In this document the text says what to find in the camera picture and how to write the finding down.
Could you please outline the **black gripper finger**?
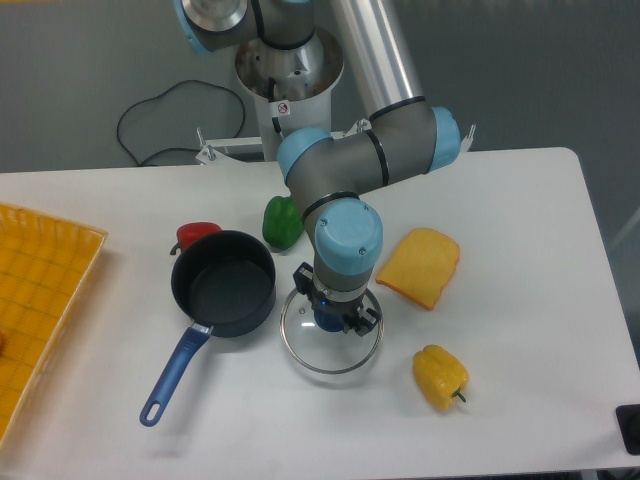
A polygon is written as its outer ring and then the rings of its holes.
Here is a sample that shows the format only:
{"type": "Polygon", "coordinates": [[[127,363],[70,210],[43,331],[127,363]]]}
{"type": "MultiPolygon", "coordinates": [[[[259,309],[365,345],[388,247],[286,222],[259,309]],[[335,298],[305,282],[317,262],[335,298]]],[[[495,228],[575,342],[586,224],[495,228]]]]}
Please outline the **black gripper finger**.
{"type": "Polygon", "coordinates": [[[380,312],[375,308],[359,309],[350,312],[343,318],[343,332],[355,332],[363,337],[371,333],[380,323],[380,312]]]}

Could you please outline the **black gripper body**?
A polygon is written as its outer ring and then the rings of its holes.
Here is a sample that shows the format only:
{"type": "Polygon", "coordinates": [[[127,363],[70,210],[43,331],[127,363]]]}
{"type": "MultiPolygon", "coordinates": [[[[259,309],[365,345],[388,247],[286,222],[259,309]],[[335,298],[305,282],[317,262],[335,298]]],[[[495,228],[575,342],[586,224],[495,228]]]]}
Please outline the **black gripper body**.
{"type": "Polygon", "coordinates": [[[313,271],[313,267],[303,262],[294,272],[295,290],[311,303],[315,319],[320,325],[358,325],[360,323],[363,297],[367,284],[355,290],[339,291],[325,286],[313,271]]]}

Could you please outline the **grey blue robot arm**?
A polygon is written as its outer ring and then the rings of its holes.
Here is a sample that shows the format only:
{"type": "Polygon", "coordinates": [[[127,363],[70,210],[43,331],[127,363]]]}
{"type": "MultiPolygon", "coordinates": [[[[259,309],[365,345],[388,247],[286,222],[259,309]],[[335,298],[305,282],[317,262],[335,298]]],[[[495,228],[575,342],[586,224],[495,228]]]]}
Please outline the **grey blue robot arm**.
{"type": "Polygon", "coordinates": [[[460,132],[430,106],[389,1],[335,1],[340,32],[310,1],[178,1],[197,51],[235,47],[256,99],[264,156],[276,161],[314,250],[294,276],[318,326],[366,335],[381,323],[365,296],[382,223],[361,199],[451,164],[460,132]]]}

